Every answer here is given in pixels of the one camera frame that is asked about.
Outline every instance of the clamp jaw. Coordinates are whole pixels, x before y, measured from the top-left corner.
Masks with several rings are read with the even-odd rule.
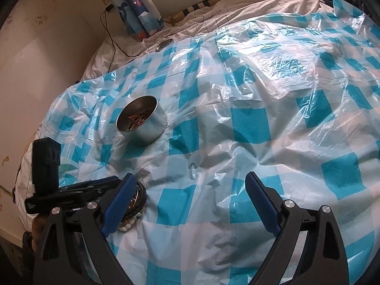
[[[249,285],[278,285],[288,266],[300,231],[307,231],[296,272],[286,285],[348,285],[348,265],[343,240],[333,212],[302,209],[283,200],[263,185],[254,172],[246,176],[246,191],[265,229],[274,241]]]
[[[97,203],[64,212],[50,212],[35,258],[34,285],[96,285],[87,277],[79,257],[75,233],[83,234],[87,250],[103,285],[133,285],[105,238],[116,231],[136,191],[136,178],[127,174]]]

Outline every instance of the black device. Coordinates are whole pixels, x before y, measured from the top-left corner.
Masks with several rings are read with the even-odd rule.
[[[276,237],[249,285],[278,285],[288,266],[300,231],[307,231],[296,272],[286,285],[348,285],[343,240],[331,208],[302,209],[267,188],[254,172],[246,176],[246,191],[265,229]]]
[[[37,196],[51,194],[58,188],[60,155],[61,145],[49,137],[33,142],[32,180]]]
[[[33,284],[97,284],[87,277],[80,260],[75,233],[82,233],[103,285],[132,285],[105,238],[116,231],[135,191],[136,179],[127,174],[116,188],[106,191],[99,202],[91,201],[70,212],[64,212],[59,206],[52,209],[39,242]]]
[[[54,207],[60,207],[64,211],[80,208],[121,183],[118,177],[111,176],[59,187],[60,151],[61,145],[51,138],[33,142],[32,179],[35,193],[25,200],[28,214],[49,213]],[[128,207],[124,219],[136,215],[145,204],[146,191],[139,181],[136,182],[135,193],[133,206]]]

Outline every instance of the metal tin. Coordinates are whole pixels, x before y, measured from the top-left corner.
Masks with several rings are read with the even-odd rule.
[[[173,42],[174,41],[172,39],[166,39],[166,40],[162,41],[161,43],[158,44],[156,51],[160,52],[161,50],[163,50],[165,47],[169,46]]]
[[[131,117],[147,111],[148,116],[136,126]],[[168,116],[154,96],[142,96],[129,103],[116,121],[117,130],[136,147],[144,147],[158,139],[168,125]]]

